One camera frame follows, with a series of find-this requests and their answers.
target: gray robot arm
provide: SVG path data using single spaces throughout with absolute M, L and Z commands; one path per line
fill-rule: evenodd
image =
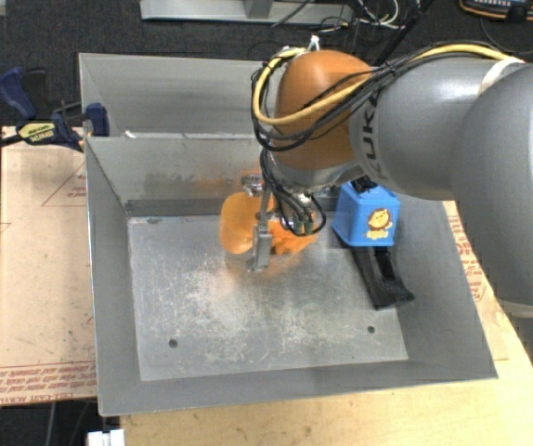
M 273 152 L 271 176 L 296 193 L 367 177 L 399 193 L 456 201 L 533 362 L 533 64 L 430 60 L 354 107 L 353 158 L 298 167 Z

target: blue box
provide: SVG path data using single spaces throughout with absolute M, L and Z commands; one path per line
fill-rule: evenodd
M 384 187 L 358 193 L 350 183 L 341 187 L 332 229 L 349 246 L 392 246 L 400 201 Z

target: brown cardboard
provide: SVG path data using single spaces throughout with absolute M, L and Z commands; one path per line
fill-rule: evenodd
M 0 406 L 95 397 L 85 157 L 2 149 Z

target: lion sticker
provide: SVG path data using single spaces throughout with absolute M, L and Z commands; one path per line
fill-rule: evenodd
M 368 217 L 369 230 L 365 235 L 371 240 L 388 238 L 388 230 L 393 226 L 392 216 L 388 208 L 376 208 Z

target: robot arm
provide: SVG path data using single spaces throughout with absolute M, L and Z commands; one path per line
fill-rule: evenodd
M 283 64 L 269 117 L 265 88 Z M 477 45 L 433 47 L 379 68 L 287 49 L 254 80 L 253 120 L 268 191 L 292 230 L 305 226 L 315 192 L 357 179 L 456 201 L 533 360 L 533 64 Z

